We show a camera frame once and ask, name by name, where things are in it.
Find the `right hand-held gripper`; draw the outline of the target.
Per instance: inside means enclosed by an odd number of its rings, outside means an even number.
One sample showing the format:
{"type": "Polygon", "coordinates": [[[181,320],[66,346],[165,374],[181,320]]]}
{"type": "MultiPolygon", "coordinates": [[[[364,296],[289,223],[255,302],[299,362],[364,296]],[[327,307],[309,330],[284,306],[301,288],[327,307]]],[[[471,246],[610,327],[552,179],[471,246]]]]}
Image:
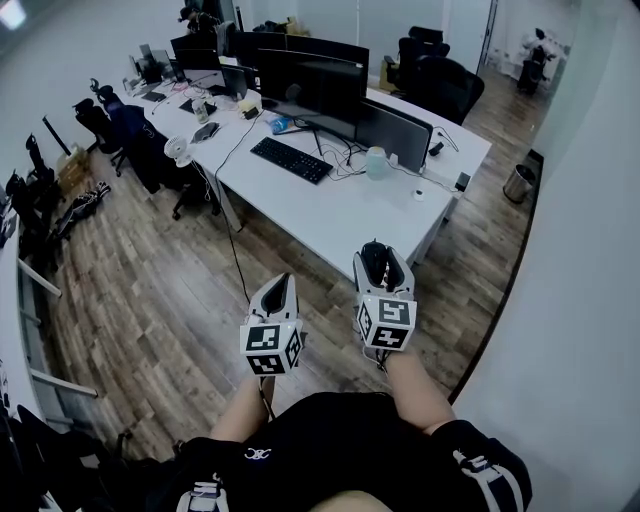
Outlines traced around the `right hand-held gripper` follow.
{"type": "Polygon", "coordinates": [[[355,321],[367,348],[404,351],[414,332],[417,302],[415,277],[407,262],[391,246],[387,247],[387,291],[375,289],[364,251],[353,257],[357,290],[355,321]]]}

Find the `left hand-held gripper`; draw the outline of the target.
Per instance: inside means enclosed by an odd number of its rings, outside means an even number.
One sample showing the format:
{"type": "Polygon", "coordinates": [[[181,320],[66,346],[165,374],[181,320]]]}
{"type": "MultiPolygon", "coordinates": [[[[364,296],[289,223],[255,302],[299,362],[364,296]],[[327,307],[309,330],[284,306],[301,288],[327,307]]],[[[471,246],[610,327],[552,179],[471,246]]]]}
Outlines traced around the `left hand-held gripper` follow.
{"type": "Polygon", "coordinates": [[[240,353],[256,376],[286,375],[298,364],[303,350],[303,322],[261,316],[281,310],[284,316],[299,313],[295,277],[290,273],[272,278],[253,295],[250,314],[240,326],[240,353]]]}

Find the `black keyboard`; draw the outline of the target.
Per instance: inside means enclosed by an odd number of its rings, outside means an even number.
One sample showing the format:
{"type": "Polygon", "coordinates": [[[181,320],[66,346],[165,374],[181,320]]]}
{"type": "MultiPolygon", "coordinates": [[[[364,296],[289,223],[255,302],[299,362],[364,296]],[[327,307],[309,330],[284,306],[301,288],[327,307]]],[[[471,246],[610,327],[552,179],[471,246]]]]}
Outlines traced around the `black keyboard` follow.
{"type": "Polygon", "coordinates": [[[251,152],[314,185],[333,170],[330,164],[270,137],[263,138],[251,152]]]}

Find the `person's left forearm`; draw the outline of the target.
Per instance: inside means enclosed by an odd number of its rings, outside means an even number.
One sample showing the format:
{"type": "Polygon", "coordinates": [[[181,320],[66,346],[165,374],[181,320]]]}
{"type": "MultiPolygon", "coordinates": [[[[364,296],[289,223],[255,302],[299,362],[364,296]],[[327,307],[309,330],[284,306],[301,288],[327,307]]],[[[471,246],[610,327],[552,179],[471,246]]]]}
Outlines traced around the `person's left forearm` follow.
{"type": "Polygon", "coordinates": [[[274,377],[249,375],[238,387],[225,412],[218,418],[210,437],[214,440],[243,443],[254,435],[271,416],[274,377]]]}

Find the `person's right forearm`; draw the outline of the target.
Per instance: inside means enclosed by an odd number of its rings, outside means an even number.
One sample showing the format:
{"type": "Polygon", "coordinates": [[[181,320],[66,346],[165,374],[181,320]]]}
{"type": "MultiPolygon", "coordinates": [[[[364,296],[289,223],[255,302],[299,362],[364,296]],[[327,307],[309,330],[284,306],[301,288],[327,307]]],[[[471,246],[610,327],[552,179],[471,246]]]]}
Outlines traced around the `person's right forearm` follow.
{"type": "Polygon", "coordinates": [[[456,419],[447,398],[413,351],[392,352],[385,368],[401,419],[427,435],[456,419]]]}

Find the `open grey laptop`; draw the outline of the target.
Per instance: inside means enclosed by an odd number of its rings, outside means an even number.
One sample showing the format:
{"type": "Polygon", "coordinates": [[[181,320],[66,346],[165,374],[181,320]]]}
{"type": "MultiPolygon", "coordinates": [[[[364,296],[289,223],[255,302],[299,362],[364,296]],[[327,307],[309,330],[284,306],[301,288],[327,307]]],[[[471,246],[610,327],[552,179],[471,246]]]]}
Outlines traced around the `open grey laptop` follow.
{"type": "Polygon", "coordinates": [[[355,142],[383,148],[410,171],[420,172],[424,166],[432,133],[433,126],[426,121],[370,99],[360,102],[355,142]]]}

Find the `person's black shirt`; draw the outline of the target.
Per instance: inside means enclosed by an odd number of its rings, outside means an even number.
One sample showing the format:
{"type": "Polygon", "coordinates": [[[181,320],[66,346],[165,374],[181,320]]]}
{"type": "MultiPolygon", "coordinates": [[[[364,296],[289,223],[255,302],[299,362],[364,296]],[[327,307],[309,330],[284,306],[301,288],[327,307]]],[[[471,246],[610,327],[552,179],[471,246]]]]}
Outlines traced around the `person's black shirt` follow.
{"type": "Polygon", "coordinates": [[[163,463],[146,512],[177,512],[196,483],[218,477],[229,512],[308,512],[360,491],[392,512],[525,512],[524,462],[470,422],[426,434],[384,393],[316,393],[244,442],[195,438],[163,463]]]}

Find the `metal trash bin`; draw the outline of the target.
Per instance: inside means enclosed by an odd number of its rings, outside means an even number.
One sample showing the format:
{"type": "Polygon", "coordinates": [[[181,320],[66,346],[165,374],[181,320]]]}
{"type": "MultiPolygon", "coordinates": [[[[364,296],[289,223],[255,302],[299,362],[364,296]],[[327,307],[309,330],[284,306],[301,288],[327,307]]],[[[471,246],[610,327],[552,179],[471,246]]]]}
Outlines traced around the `metal trash bin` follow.
{"type": "Polygon", "coordinates": [[[521,204],[536,182],[534,171],[523,164],[515,166],[503,186],[504,196],[511,202],[521,204]]]}

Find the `white desk fan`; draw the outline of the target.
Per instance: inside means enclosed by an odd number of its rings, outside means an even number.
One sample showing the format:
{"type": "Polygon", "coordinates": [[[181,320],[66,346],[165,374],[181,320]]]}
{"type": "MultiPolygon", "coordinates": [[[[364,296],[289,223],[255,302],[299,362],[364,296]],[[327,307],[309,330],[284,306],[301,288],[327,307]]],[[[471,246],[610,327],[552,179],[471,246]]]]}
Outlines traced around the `white desk fan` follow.
{"type": "Polygon", "coordinates": [[[164,145],[164,153],[174,160],[178,168],[184,168],[193,162],[189,142],[181,136],[174,136],[167,140],[164,145]]]}

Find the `pale yellow box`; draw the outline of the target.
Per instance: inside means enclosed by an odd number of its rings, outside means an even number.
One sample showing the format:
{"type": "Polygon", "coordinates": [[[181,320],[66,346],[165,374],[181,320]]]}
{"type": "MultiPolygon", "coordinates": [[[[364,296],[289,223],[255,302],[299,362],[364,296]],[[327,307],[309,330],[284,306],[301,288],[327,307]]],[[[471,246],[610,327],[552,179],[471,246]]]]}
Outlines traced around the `pale yellow box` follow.
{"type": "Polygon", "coordinates": [[[262,113],[262,98],[257,91],[248,90],[245,97],[237,102],[237,109],[239,112],[239,116],[242,119],[246,120],[244,118],[244,113],[252,108],[257,108],[260,115],[262,113]]]}

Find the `black office chair with jacket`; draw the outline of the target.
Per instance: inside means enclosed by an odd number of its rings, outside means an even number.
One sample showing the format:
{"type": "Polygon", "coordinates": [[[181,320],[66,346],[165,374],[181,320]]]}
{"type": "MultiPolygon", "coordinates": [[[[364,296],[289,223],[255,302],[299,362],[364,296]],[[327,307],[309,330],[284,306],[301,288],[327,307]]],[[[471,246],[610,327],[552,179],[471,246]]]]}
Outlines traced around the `black office chair with jacket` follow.
{"type": "Polygon", "coordinates": [[[179,167],[174,158],[165,154],[168,138],[146,119],[142,107],[124,104],[115,97],[107,101],[104,108],[113,123],[116,138],[144,188],[150,194],[157,193],[162,187],[180,193],[172,214],[175,220],[180,218],[180,208],[191,202],[209,202],[212,213],[220,214],[219,201],[202,169],[195,163],[179,167]]]}

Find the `large curved black monitor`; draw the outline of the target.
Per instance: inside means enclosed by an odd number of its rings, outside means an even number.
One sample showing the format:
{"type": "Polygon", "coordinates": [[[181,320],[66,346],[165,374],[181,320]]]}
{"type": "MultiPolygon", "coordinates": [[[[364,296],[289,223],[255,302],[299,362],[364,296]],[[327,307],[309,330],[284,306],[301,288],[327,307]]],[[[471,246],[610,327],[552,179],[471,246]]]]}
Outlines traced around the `large curved black monitor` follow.
{"type": "Polygon", "coordinates": [[[360,65],[316,54],[259,49],[257,71],[264,109],[346,141],[356,138],[364,91],[360,65]]]}

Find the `small black screen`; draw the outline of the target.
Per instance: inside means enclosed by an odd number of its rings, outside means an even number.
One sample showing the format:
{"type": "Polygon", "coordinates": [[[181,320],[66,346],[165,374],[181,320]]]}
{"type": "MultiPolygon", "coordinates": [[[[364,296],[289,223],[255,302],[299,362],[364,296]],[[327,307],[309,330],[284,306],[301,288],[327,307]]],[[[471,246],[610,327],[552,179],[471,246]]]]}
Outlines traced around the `small black screen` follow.
{"type": "Polygon", "coordinates": [[[222,65],[221,70],[227,95],[235,101],[244,99],[249,89],[245,70],[230,65],[222,65]]]}

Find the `wide black monitor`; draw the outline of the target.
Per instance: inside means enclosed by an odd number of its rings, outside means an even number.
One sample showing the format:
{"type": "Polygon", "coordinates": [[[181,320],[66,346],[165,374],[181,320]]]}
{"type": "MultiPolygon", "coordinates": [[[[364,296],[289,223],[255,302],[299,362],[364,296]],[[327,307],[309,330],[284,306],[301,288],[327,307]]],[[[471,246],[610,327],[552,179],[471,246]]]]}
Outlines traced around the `wide black monitor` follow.
{"type": "Polygon", "coordinates": [[[367,48],[323,40],[311,37],[287,35],[286,49],[288,51],[316,54],[329,58],[336,58],[353,62],[361,70],[361,94],[365,95],[368,87],[369,55],[367,48]]]}

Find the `ceiling light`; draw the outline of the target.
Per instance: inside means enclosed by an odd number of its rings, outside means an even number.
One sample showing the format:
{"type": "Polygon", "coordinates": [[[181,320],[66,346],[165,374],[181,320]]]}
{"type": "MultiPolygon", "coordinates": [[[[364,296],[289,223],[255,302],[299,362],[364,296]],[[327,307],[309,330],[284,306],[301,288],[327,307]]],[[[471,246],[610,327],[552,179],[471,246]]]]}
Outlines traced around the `ceiling light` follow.
{"type": "Polygon", "coordinates": [[[10,31],[17,30],[27,15],[21,0],[0,0],[0,23],[10,31]]]}

